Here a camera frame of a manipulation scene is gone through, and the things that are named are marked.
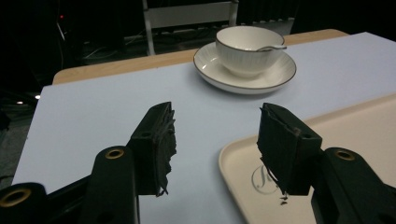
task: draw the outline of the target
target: white teacup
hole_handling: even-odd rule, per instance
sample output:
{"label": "white teacup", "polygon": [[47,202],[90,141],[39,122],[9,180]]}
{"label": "white teacup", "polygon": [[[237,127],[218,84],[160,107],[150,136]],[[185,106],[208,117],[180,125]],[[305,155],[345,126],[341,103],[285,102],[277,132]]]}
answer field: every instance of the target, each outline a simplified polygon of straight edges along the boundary
{"label": "white teacup", "polygon": [[216,50],[220,62],[236,76],[255,77],[276,61],[281,49],[257,51],[282,45],[282,35],[260,27],[233,26],[218,31]]}

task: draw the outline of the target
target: saucer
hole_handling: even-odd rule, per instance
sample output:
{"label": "saucer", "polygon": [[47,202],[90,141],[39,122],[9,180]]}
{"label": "saucer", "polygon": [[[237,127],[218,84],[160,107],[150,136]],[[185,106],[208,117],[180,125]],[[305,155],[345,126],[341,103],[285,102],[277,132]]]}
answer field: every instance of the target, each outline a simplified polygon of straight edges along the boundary
{"label": "saucer", "polygon": [[262,94],[283,87],[295,75],[297,66],[285,52],[269,68],[256,77],[237,77],[225,68],[216,53],[216,43],[207,44],[194,55],[194,64],[201,77],[211,85],[240,94]]}

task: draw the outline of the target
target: white chair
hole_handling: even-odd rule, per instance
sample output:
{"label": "white chair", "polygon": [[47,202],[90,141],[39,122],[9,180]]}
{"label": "white chair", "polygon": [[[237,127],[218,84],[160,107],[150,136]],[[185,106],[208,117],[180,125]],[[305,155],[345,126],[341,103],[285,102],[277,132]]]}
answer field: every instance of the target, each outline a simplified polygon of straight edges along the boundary
{"label": "white chair", "polygon": [[229,21],[230,26],[235,26],[238,3],[238,0],[231,0],[180,7],[149,8],[147,0],[143,0],[148,54],[155,55],[151,29],[213,21]]}

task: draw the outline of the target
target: beige tray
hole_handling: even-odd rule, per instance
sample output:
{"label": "beige tray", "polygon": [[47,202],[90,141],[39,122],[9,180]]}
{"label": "beige tray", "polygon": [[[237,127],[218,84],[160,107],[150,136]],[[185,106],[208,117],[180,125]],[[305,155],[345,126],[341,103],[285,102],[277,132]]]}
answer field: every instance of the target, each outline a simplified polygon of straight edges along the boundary
{"label": "beige tray", "polygon": [[[396,94],[304,121],[323,138],[322,149],[344,147],[363,156],[380,178],[396,186]],[[257,135],[234,141],[219,168],[248,223],[316,223],[311,196],[282,195],[260,161]]]}

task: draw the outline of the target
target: spoon handle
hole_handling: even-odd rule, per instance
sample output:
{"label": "spoon handle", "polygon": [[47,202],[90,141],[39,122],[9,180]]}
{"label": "spoon handle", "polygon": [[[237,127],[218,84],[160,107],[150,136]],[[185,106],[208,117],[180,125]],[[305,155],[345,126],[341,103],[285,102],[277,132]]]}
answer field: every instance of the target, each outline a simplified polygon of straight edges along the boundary
{"label": "spoon handle", "polygon": [[262,48],[258,49],[257,51],[267,51],[267,50],[273,50],[273,49],[286,49],[286,48],[287,48],[286,45],[272,45],[272,46],[262,47]]}

